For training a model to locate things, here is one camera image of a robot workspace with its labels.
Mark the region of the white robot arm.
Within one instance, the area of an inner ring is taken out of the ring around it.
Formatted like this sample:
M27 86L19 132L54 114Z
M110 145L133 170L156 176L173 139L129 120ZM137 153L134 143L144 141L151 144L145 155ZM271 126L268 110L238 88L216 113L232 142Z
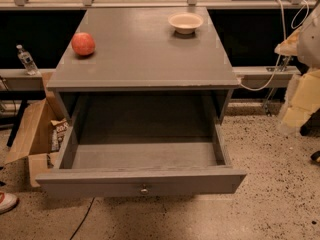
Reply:
M279 131L289 135L300 128L320 109L320 5L304 20L301 27L278 44L279 55L296 56L308 67L302 76L289 81L285 103L280 109Z

